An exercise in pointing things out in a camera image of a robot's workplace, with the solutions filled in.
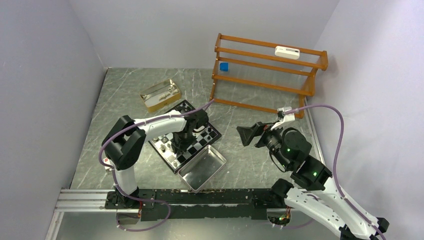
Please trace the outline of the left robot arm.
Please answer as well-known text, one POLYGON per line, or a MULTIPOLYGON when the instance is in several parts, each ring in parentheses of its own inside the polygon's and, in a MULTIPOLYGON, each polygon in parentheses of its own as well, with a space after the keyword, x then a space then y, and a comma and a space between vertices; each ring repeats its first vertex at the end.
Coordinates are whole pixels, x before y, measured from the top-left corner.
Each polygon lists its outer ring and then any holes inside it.
POLYGON ((179 157, 196 142, 195 132, 206 126, 208 121, 208 114, 202 108, 186 113, 173 110, 138 120, 127 115, 121 117, 103 140, 98 156, 101 158, 105 155, 110 161, 103 165, 112 169, 118 201, 125 208, 132 208, 141 202, 134 165, 145 142, 171 133, 171 149, 179 157))

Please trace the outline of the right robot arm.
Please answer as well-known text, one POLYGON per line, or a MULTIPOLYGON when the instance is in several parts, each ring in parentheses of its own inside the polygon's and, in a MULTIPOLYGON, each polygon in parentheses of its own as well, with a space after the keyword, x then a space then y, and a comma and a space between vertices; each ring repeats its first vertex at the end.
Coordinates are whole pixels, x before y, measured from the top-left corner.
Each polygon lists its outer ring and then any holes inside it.
POLYGON ((272 129, 271 123, 257 122, 236 130, 243 146, 259 137, 254 146, 266 147, 270 158, 276 159, 284 172, 290 172, 293 183, 280 178, 271 187, 269 199, 275 207, 288 204, 342 240, 375 240, 388 230, 388 220, 367 213, 342 192, 331 170, 310 155, 312 145, 297 129, 272 129))

